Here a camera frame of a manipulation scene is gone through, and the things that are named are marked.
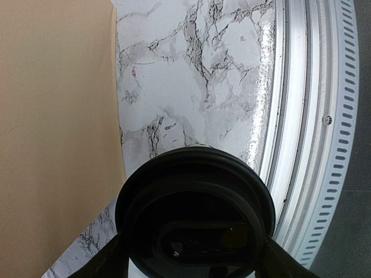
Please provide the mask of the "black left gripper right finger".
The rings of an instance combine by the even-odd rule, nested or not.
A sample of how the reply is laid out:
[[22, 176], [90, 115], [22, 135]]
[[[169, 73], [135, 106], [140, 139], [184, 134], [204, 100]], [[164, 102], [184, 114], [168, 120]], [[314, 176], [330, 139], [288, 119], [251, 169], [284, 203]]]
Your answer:
[[255, 268], [255, 277], [318, 278], [319, 276], [300, 265], [271, 237], [266, 237], [261, 256]]

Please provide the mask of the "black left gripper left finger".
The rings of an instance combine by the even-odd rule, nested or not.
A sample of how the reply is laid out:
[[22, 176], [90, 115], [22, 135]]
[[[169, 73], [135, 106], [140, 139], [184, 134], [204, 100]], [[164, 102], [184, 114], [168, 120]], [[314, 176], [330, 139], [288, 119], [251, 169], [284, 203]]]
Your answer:
[[120, 234], [107, 243], [86, 265], [68, 278], [128, 277], [128, 248]]

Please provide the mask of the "brown paper takeout bag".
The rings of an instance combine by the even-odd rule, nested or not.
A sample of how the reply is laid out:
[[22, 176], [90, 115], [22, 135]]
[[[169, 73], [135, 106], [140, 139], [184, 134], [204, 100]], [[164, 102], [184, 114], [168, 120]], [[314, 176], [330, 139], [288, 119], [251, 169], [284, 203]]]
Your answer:
[[1, 2], [1, 276], [40, 277], [125, 178], [110, 1]]

